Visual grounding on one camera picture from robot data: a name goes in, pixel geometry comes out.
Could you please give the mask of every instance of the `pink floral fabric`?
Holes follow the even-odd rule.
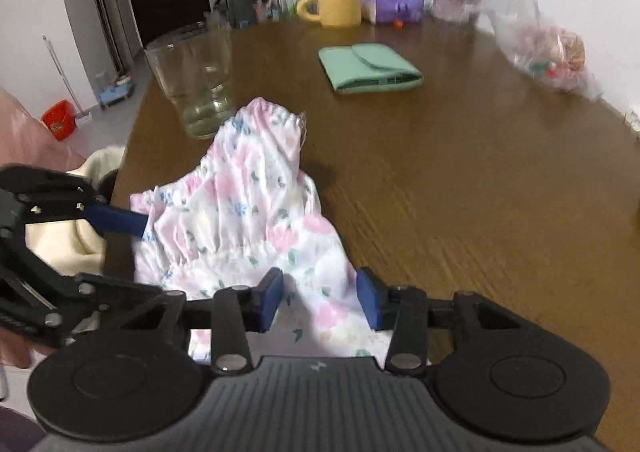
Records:
[[[254,286],[275,266],[286,295],[271,330],[248,334],[263,355],[375,356],[389,335],[369,329],[355,272],[300,171],[303,119],[256,98],[220,127],[200,165],[175,183],[131,197],[149,216],[136,249],[136,279],[211,297]],[[209,333],[194,331],[190,355],[209,358]]]

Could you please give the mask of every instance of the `clear drinking glass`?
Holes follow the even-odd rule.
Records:
[[[210,19],[162,35],[146,58],[189,136],[210,137],[235,113],[228,24]]]

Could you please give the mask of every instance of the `small orange object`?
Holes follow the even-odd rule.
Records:
[[[76,118],[68,100],[62,100],[49,108],[42,115],[42,121],[59,142],[76,130]]]

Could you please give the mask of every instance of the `brown table surface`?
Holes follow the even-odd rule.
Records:
[[[393,47],[424,85],[334,94],[318,49],[356,42]],[[239,104],[306,112],[301,167],[356,267],[435,298],[476,290],[584,348],[612,380],[598,438],[639,449],[640,147],[619,117],[536,85],[491,37],[431,21],[276,23],[234,32],[233,50]],[[113,202],[178,179],[209,143],[182,133],[153,81]],[[130,276],[127,239],[109,242],[106,273]]]

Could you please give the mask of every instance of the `green wallet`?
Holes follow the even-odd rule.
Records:
[[[416,67],[383,44],[323,47],[318,56],[337,93],[410,89],[423,80]]]

